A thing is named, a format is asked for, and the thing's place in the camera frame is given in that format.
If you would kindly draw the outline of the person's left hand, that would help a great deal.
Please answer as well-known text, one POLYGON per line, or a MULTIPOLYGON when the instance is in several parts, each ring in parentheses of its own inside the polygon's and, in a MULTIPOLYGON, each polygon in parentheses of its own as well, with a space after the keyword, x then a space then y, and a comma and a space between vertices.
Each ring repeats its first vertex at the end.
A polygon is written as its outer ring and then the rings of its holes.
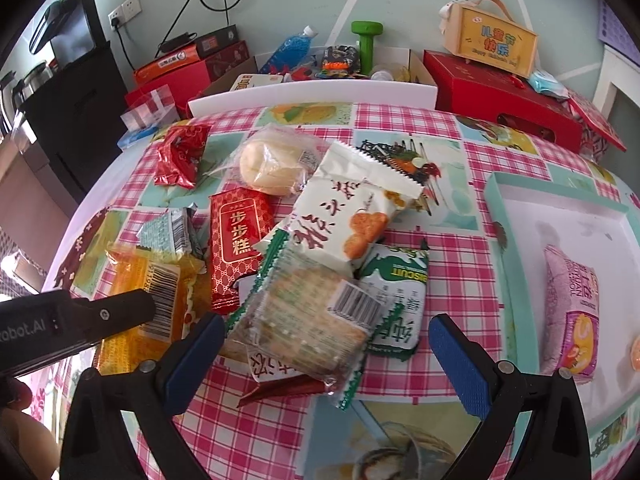
POLYGON ((6 378, 9 401, 1 404, 1 428, 37 479, 50 479, 60 466, 60 449, 51 431, 25 412, 32 390, 20 380, 6 378))

